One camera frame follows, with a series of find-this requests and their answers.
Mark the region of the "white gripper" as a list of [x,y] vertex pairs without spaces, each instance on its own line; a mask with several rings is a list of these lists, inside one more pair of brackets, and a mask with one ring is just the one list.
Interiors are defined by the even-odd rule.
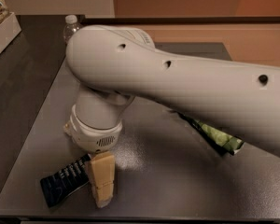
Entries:
[[72,106],[68,122],[63,126],[63,131],[80,148],[88,153],[102,152],[92,155],[86,164],[92,196],[99,208],[107,206],[113,198],[115,157],[108,150],[118,142],[122,128],[122,121],[107,130],[92,128],[77,117],[75,105]]

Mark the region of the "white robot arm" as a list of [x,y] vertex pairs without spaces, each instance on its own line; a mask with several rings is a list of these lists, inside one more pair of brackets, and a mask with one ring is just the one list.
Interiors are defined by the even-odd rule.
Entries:
[[143,30],[101,25],[75,32],[65,60],[80,83],[66,131],[89,153],[118,142],[139,96],[280,157],[280,67],[173,54]]

